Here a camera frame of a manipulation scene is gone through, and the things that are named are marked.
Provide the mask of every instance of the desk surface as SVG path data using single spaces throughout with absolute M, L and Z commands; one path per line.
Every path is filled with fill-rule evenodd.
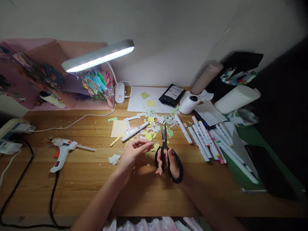
M 127 111 L 128 100 L 117 105 L 115 111 L 104 117 L 89 116 L 65 130 L 49 130 L 25 135 L 33 147 L 35 157 L 24 179 L 17 189 L 6 215 L 46 215 L 49 200 L 55 181 L 55 175 L 49 172 L 56 159 L 53 157 L 57 149 L 47 145 L 50 136 L 71 139 L 81 145 L 96 148 L 96 152 L 76 149 L 69 154 L 65 166 L 60 173 L 54 197 L 54 214 L 58 216 L 79 215 L 101 186 L 107 181 L 116 166 L 109 164 L 108 157 L 124 149 L 121 141 L 113 147 L 110 143 L 112 124 L 108 119 L 135 116 L 136 112 Z M 109 111 L 42 111 L 28 112 L 24 119 L 31 122 L 38 130 L 51 127 L 65 127 L 84 115 L 103 115 Z M 183 122 L 191 116 L 180 115 Z M 139 126 L 144 117 L 130 121 L 131 126 Z M 174 136 L 169 147 L 175 148 L 183 164 L 185 172 L 189 172 L 208 186 L 208 190 L 216 195 L 239 217 L 304 217 L 306 207 L 299 201 L 290 201 L 270 196 L 268 193 L 247 195 L 240 191 L 234 183 L 228 166 L 220 163 L 206 164 L 196 145 L 189 145 L 180 128 L 174 127 Z M 160 134 L 153 142 L 160 142 Z M 131 173 L 113 208 L 115 216 L 197 216 L 199 211 L 190 202 L 178 185 L 173 184 L 167 174 L 163 177 L 155 175 L 154 155 L 149 159 L 141 156 L 136 163 L 135 174 Z M 0 172 L 7 166 L 10 156 L 0 158 Z M 0 188 L 0 206 L 3 205 L 19 179 L 30 159 L 30 151 L 25 146 L 6 172 Z

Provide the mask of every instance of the black package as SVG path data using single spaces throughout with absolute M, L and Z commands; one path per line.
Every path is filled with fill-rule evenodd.
M 176 107 L 184 93 L 184 89 L 171 84 L 170 87 L 168 87 L 164 94 L 159 98 L 159 101 L 162 104 Z

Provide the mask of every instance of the lamp base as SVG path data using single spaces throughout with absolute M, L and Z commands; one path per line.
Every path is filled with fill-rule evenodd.
M 115 86 L 115 101 L 118 104 L 123 104 L 125 102 L 125 86 L 123 83 L 118 83 Z

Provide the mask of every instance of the scissor blade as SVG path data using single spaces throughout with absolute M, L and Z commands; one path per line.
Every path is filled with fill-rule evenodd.
M 166 125 L 162 125 L 161 128 L 161 136 L 163 140 L 167 140 L 167 129 L 166 129 Z

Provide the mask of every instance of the label on package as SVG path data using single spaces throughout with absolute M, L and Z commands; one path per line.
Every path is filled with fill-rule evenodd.
M 177 97 L 181 94 L 181 92 L 182 92 L 183 90 L 184 90 L 184 89 L 182 89 L 182 88 L 180 88 L 180 87 L 172 86 L 172 87 L 167 91 L 167 93 L 166 93 L 165 95 L 171 97 L 171 98 L 174 99 L 174 100 L 176 100 Z

